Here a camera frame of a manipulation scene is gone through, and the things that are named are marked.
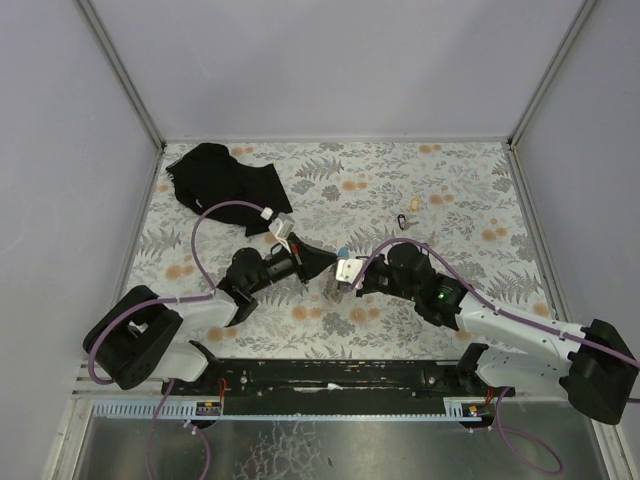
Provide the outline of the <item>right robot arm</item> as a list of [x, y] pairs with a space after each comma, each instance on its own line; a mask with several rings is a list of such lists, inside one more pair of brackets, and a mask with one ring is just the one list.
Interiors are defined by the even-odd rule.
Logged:
[[491, 387], [559, 396], [609, 425], [620, 423], [631, 401], [639, 362], [612, 324], [552, 320], [495, 300], [419, 241], [391, 239], [368, 257], [341, 259], [335, 277], [357, 296], [409, 300], [431, 325], [517, 349], [516, 356], [486, 349], [475, 360], [476, 375]]

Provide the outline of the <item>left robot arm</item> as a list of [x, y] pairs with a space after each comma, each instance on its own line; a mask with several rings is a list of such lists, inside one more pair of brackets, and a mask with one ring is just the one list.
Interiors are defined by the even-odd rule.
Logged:
[[238, 326], [256, 310], [257, 292], [292, 275], [306, 284], [336, 260], [335, 253], [292, 235], [286, 247], [274, 248], [265, 257], [253, 248], [236, 251], [225, 276], [209, 293], [161, 298], [138, 285], [86, 335], [89, 377], [122, 390], [153, 375], [193, 382], [209, 363], [196, 345], [200, 333]]

